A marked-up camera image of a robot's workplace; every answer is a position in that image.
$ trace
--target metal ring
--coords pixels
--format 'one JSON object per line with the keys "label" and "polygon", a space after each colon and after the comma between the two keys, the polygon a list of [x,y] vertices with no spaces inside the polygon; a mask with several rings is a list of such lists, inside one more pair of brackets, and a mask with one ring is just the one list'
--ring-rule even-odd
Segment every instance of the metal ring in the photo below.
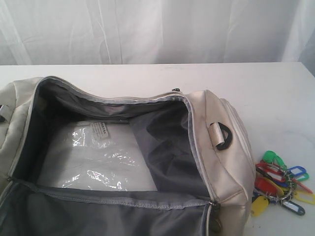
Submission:
{"label": "metal ring", "polygon": [[282,202],[282,201],[286,200],[288,197],[290,197],[291,194],[293,193],[293,190],[294,190],[293,181],[292,181],[292,178],[290,177],[290,171],[284,170],[280,166],[276,166],[276,165],[273,165],[273,164],[266,163],[266,165],[270,166],[270,167],[273,167],[273,168],[275,168],[275,169],[277,169],[277,170],[282,172],[283,176],[286,177],[286,179],[287,179],[286,183],[289,185],[289,190],[282,197],[270,196],[270,195],[268,195],[268,193],[263,193],[263,192],[261,192],[260,190],[258,190],[256,188],[254,188],[254,192],[258,193],[259,195],[261,195],[261,196],[263,196],[263,197],[265,197],[265,198],[267,198],[267,199],[269,199],[269,200],[271,200],[273,202],[276,202],[276,203]]}

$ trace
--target white backdrop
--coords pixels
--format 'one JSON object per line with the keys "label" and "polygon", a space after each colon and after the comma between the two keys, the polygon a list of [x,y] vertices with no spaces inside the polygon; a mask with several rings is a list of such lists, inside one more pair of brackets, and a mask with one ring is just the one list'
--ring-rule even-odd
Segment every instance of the white backdrop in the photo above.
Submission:
{"label": "white backdrop", "polygon": [[0,0],[0,64],[301,61],[315,0]]}

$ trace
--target white table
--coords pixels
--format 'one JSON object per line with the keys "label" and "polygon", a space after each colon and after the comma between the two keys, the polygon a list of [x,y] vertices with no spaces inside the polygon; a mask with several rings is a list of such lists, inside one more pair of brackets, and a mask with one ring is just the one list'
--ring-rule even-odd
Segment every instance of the white table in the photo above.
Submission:
{"label": "white table", "polygon": [[[209,89],[236,108],[255,159],[274,150],[288,166],[304,166],[315,191],[315,78],[299,62],[162,65],[0,66],[0,88],[14,80],[56,75],[95,95],[152,96],[179,87]],[[252,219],[256,236],[313,235],[315,206],[299,217],[269,206]]]}

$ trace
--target clear plastic wrap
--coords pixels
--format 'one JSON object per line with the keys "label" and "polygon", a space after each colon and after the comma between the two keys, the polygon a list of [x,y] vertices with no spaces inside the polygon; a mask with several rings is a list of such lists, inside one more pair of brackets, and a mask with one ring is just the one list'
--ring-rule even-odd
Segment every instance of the clear plastic wrap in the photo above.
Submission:
{"label": "clear plastic wrap", "polygon": [[38,184],[105,191],[155,191],[129,124],[81,121],[58,130]]}

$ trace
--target key ring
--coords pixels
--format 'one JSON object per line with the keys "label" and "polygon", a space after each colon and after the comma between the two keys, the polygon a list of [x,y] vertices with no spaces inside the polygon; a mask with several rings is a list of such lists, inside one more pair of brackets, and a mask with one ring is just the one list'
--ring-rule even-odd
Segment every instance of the key ring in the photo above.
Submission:
{"label": "key ring", "polygon": [[273,168],[279,170],[282,173],[282,175],[286,179],[286,183],[288,185],[289,190],[282,197],[271,196],[270,194],[261,192],[260,190],[258,190],[256,188],[254,188],[254,192],[258,193],[259,195],[261,195],[261,196],[263,196],[263,197],[265,197],[265,198],[267,198],[270,201],[275,202],[275,203],[280,203],[281,204],[282,201],[290,201],[290,199],[292,198],[293,190],[294,190],[293,181],[292,181],[292,178],[290,176],[291,172],[281,168],[280,166],[276,166],[276,165],[273,165],[273,164],[270,164],[270,163],[266,163],[266,165],[269,166],[269,167],[273,167]]}

